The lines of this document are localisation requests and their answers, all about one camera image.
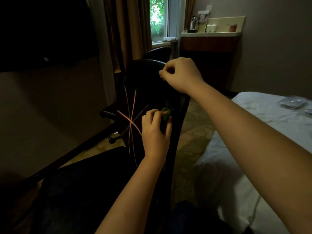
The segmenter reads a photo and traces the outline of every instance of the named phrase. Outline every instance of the white bedsheet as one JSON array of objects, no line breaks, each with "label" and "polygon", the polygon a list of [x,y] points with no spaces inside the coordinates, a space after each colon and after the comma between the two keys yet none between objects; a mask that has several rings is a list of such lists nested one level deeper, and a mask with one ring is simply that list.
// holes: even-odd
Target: white bedsheet
[{"label": "white bedsheet", "polygon": [[[282,96],[256,92],[238,94],[232,101],[312,152],[312,119],[279,106]],[[312,102],[305,108],[312,109]],[[242,173],[217,132],[195,164],[198,205],[217,208],[237,233],[251,226],[258,234],[288,233],[282,221]]]}]

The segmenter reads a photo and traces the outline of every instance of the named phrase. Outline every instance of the left hand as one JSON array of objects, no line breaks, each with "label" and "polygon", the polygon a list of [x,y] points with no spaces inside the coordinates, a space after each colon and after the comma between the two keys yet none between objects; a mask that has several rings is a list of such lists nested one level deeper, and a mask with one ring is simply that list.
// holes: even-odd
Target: left hand
[{"label": "left hand", "polygon": [[171,117],[168,119],[165,133],[163,134],[160,131],[162,116],[166,114],[167,112],[153,109],[142,116],[142,140],[145,159],[157,163],[161,168],[166,161],[172,131]]}]

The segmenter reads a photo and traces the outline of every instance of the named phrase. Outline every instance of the brown curtain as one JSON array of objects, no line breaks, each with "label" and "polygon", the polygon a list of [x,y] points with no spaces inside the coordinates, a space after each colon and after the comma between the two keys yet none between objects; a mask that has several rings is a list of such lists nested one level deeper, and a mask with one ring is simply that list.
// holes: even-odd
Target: brown curtain
[{"label": "brown curtain", "polygon": [[185,17],[184,17],[184,28],[189,29],[191,18],[194,13],[196,0],[186,0],[185,3]]},{"label": "brown curtain", "polygon": [[149,0],[104,0],[114,73],[152,49]]}]

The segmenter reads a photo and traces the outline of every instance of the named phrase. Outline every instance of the windowsill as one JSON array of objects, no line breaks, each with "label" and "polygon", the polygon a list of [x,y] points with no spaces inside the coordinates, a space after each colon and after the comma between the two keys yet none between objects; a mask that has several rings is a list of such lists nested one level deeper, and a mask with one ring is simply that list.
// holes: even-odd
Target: windowsill
[{"label": "windowsill", "polygon": [[157,42],[153,42],[152,44],[153,44],[153,49],[171,45],[170,42],[164,42],[164,41],[157,41]]}]

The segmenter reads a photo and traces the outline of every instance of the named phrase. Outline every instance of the wall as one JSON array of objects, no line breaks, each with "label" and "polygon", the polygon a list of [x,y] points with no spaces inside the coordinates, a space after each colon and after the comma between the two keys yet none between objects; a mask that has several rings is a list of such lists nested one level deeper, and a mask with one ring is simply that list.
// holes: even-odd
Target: wall
[{"label": "wall", "polygon": [[0,184],[33,175],[108,126],[98,61],[0,73]]},{"label": "wall", "polygon": [[245,15],[228,89],[312,99],[312,0],[197,0],[212,18]]}]

